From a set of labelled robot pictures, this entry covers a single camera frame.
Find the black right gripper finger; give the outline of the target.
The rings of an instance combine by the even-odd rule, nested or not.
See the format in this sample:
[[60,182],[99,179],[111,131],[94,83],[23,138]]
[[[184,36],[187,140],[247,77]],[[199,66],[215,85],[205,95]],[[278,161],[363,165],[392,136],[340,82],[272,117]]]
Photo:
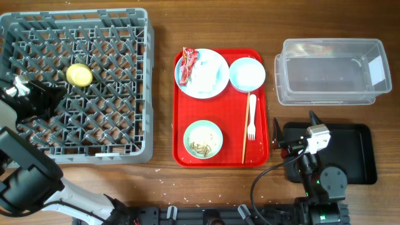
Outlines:
[[274,118],[271,149],[280,149],[283,142],[284,142],[283,132],[281,131],[278,120]]
[[310,110],[309,111],[309,120],[311,123],[311,126],[317,126],[322,124],[323,122],[316,116],[316,114],[314,113],[314,111]]

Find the green bowl with food scraps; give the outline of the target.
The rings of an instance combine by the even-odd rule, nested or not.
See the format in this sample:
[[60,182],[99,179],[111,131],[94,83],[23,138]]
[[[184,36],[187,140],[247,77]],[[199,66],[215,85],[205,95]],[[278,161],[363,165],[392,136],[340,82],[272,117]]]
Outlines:
[[198,120],[190,124],[183,134],[185,150],[197,159],[211,159],[222,149],[221,129],[212,121]]

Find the light blue bowl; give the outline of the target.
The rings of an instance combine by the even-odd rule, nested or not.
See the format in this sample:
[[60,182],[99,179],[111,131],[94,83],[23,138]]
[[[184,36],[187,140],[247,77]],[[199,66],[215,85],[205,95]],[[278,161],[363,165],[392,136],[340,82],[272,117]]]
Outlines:
[[235,90],[250,93],[260,88],[266,78],[264,66],[256,59],[242,57],[229,67],[229,80]]

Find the red snack wrapper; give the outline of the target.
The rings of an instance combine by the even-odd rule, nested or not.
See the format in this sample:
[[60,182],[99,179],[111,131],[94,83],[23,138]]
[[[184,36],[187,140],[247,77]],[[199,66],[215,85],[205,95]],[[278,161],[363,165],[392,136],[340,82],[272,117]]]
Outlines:
[[188,47],[183,47],[182,61],[180,65],[180,71],[182,76],[179,81],[179,84],[181,86],[185,86],[188,83],[189,78],[191,77],[191,71],[194,67],[194,64],[198,60],[198,55],[199,52],[197,50]]

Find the yellow plastic cup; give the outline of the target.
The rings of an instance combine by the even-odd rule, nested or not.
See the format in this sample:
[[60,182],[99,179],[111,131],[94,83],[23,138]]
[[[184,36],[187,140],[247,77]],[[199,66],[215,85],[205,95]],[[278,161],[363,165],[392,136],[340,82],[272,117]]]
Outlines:
[[85,87],[91,84],[93,81],[93,75],[91,70],[81,63],[72,64],[66,71],[66,79],[69,84]]

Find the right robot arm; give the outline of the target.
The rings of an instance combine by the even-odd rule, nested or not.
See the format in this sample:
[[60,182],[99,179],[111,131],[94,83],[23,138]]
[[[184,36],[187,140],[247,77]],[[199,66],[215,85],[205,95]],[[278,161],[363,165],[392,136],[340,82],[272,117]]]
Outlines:
[[309,112],[311,125],[306,133],[288,141],[273,121],[272,146],[281,150],[283,165],[293,164],[301,178],[306,195],[295,199],[291,222],[294,224],[344,224],[339,201],[344,200],[348,179],[336,166],[323,166],[317,153],[326,149],[331,132],[315,115]]

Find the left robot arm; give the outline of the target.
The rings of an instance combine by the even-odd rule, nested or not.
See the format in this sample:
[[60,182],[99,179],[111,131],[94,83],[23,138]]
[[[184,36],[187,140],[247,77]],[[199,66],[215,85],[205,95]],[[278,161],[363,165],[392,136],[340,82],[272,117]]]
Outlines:
[[1,214],[10,218],[38,211],[57,211],[74,224],[133,224],[131,211],[119,200],[89,192],[64,179],[61,168],[17,133],[16,126],[48,119],[66,94],[37,80],[26,84],[1,80],[1,171],[18,168],[1,181]]

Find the white napkin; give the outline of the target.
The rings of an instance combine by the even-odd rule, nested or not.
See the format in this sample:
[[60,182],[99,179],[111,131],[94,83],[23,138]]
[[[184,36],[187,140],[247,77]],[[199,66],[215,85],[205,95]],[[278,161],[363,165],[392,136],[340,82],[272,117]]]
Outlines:
[[217,83],[217,75],[221,62],[217,60],[196,61],[191,72],[191,89],[198,92],[210,92]]

